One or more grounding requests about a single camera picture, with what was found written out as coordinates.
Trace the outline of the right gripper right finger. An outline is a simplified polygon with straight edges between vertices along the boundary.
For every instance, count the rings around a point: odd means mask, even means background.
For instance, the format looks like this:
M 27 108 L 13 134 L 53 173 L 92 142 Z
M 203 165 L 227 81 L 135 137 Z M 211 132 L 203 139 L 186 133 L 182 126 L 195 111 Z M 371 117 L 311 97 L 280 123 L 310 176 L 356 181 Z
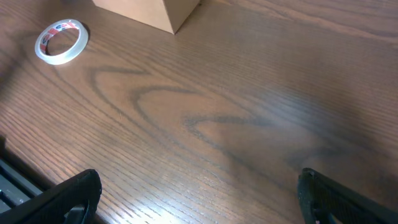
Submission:
M 397 223 L 397 212 L 311 168 L 298 177 L 297 197 L 306 224 Z

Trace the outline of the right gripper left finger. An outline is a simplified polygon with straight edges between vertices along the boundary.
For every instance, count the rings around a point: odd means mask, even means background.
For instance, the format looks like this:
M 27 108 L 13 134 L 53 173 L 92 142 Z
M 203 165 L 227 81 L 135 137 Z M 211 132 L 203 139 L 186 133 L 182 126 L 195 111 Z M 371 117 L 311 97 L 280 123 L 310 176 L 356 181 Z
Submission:
M 1 224 L 90 224 L 95 220 L 101 193 L 99 174 L 88 169 L 2 213 Z

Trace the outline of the clear tape roll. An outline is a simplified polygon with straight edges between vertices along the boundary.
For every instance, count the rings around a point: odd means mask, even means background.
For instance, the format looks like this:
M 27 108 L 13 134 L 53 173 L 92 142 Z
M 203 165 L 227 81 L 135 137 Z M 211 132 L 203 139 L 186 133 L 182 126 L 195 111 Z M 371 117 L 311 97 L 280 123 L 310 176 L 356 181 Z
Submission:
M 66 29 L 76 29 L 79 32 L 76 42 L 68 50 L 61 54 L 48 55 L 46 53 L 46 48 L 48 46 L 49 40 L 59 32 Z M 76 58 L 86 47 L 88 38 L 88 31 L 81 22 L 74 19 L 64 19 L 57 21 L 47 27 L 38 36 L 34 47 L 35 54 L 47 64 L 61 65 Z

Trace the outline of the brown cardboard box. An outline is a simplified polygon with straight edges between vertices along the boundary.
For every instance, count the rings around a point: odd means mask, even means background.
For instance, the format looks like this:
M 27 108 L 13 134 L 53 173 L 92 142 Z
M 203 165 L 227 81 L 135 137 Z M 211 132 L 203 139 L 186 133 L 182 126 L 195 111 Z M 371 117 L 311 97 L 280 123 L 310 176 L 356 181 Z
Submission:
M 176 34 L 199 0 L 93 0 L 95 6 Z

